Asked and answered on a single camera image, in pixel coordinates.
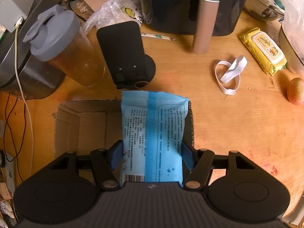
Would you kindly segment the small blue wipes packet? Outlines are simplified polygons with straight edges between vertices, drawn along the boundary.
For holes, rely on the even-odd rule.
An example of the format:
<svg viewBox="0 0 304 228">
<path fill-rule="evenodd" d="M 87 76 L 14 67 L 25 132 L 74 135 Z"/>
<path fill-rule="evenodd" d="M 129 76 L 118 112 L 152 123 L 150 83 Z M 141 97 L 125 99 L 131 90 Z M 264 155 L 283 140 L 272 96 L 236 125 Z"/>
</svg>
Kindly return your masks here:
<svg viewBox="0 0 304 228">
<path fill-rule="evenodd" d="M 189 99 L 166 92 L 123 91 L 120 182 L 183 182 L 182 139 Z"/>
</svg>

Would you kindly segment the open cardboard box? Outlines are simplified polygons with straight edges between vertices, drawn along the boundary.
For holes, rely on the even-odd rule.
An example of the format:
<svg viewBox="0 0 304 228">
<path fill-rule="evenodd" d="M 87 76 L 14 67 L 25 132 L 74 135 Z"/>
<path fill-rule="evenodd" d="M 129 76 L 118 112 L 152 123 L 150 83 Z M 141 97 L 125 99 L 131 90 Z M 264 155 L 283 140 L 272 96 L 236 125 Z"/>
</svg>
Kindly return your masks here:
<svg viewBox="0 0 304 228">
<path fill-rule="evenodd" d="M 122 138 L 120 100 L 81 100 L 59 104 L 55 119 L 55 157 L 67 151 L 88 155 L 98 148 L 109 149 Z"/>
</svg>

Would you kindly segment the black phone stand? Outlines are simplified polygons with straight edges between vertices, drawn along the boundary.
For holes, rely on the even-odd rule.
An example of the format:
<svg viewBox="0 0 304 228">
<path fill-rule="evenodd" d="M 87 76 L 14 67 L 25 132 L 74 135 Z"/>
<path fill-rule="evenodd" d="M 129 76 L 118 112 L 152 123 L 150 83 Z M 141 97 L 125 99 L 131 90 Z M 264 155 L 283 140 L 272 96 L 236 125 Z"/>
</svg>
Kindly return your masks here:
<svg viewBox="0 0 304 228">
<path fill-rule="evenodd" d="M 152 81 L 156 65 L 144 52 L 140 27 L 136 22 L 102 27 L 96 36 L 117 89 L 141 89 Z"/>
</svg>

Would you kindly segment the white elastic band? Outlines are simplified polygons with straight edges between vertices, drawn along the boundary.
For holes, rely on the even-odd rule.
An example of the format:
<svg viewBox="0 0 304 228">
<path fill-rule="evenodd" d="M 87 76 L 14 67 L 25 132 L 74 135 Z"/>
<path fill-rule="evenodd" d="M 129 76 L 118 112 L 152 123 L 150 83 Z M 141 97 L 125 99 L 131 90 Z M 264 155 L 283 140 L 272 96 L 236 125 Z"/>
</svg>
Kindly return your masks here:
<svg viewBox="0 0 304 228">
<path fill-rule="evenodd" d="M 247 66 L 247 59 L 245 56 L 238 56 L 233 63 L 230 63 L 228 61 L 219 61 L 215 66 L 214 66 L 214 74 L 215 74 L 215 79 L 217 81 L 217 84 L 220 88 L 220 90 L 225 94 L 225 95 L 230 95 L 233 96 L 236 94 L 237 90 L 240 87 L 240 81 L 241 81 L 241 73 L 244 71 L 244 69 Z M 228 70 L 219 78 L 217 75 L 217 69 L 220 66 L 225 66 L 228 67 Z M 235 80 L 235 87 L 233 89 L 230 88 L 225 88 L 223 84 L 227 84 L 228 82 Z"/>
</svg>

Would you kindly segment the wrapped chopsticks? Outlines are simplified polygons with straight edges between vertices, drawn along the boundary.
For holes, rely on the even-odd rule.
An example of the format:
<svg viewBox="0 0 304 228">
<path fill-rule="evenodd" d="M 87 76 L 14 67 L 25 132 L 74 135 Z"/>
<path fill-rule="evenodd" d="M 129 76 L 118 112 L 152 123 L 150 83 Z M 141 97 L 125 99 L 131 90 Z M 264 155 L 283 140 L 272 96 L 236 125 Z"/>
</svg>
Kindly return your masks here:
<svg viewBox="0 0 304 228">
<path fill-rule="evenodd" d="M 147 38 L 155 38 L 155 39 L 162 39 L 162 40 L 168 40 L 168 41 L 175 41 L 176 39 L 170 36 L 162 36 L 152 33 L 141 33 L 141 36 L 147 37 Z"/>
</svg>

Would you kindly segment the yellow wet wipes pack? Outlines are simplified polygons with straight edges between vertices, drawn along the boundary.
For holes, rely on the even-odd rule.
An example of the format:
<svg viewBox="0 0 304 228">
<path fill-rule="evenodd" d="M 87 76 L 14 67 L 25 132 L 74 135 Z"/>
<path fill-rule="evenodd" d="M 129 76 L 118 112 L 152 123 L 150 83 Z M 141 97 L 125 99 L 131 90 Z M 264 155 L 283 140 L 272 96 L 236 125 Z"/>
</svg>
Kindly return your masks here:
<svg viewBox="0 0 304 228">
<path fill-rule="evenodd" d="M 262 70 L 271 76 L 285 68 L 287 59 L 275 41 L 260 28 L 239 35 L 239 39 L 257 60 Z"/>
</svg>

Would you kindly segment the clear shaker bottle grey lid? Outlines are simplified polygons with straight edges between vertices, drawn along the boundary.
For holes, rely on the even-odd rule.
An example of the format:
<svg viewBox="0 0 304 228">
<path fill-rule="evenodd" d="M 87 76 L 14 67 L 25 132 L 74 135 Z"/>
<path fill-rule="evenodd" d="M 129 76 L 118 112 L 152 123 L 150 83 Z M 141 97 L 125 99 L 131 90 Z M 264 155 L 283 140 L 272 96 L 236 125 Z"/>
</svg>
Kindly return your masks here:
<svg viewBox="0 0 304 228">
<path fill-rule="evenodd" d="M 30 44 L 31 54 L 38 60 L 50 63 L 82 86 L 94 86 L 105 73 L 80 20 L 64 6 L 54 5 L 39 14 L 23 42 Z"/>
</svg>

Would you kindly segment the white bowl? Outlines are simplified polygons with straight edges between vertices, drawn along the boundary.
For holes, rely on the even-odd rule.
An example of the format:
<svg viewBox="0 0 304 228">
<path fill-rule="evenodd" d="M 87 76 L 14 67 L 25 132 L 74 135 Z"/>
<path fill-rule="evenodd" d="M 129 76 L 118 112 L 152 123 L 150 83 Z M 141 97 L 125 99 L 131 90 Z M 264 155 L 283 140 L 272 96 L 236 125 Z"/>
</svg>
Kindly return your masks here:
<svg viewBox="0 0 304 228">
<path fill-rule="evenodd" d="M 296 51 L 293 49 L 291 43 L 287 39 L 287 36 L 283 30 L 283 27 L 280 27 L 278 35 L 279 47 L 283 51 L 287 63 L 286 67 L 293 73 L 303 76 L 303 59 L 301 59 Z"/>
</svg>

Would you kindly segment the white plastic bag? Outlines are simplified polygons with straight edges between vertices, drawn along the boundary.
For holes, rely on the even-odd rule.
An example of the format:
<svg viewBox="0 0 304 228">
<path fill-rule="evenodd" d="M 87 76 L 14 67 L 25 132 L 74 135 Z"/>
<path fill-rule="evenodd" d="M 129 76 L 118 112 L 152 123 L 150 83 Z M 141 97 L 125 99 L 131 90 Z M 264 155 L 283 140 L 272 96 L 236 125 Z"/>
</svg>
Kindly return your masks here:
<svg viewBox="0 0 304 228">
<path fill-rule="evenodd" d="M 100 29 L 128 21 L 142 24 L 140 0 L 107 0 L 87 19 L 82 28 L 85 34 L 88 34 L 93 27 Z"/>
</svg>

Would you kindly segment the black air fryer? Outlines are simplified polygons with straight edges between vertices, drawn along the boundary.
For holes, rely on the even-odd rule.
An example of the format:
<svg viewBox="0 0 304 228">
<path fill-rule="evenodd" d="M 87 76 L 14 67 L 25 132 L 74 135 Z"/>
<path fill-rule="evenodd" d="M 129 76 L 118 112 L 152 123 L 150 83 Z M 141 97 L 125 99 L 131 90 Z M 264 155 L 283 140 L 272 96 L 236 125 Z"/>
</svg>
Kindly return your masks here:
<svg viewBox="0 0 304 228">
<path fill-rule="evenodd" d="M 230 35 L 246 0 L 141 0 L 147 24 L 156 31 L 193 35 L 193 51 L 205 54 L 213 36 Z"/>
</svg>

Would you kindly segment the white power adapter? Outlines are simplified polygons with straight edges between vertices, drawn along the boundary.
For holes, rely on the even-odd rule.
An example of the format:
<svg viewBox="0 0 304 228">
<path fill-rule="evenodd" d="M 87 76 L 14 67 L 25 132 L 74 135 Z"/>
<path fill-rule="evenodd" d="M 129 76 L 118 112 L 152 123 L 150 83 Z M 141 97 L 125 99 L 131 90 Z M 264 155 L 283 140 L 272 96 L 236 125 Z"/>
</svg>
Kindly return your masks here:
<svg viewBox="0 0 304 228">
<path fill-rule="evenodd" d="M 19 18 L 27 19 L 34 0 L 1 0 L 1 26 L 10 33 L 15 31 Z"/>
</svg>

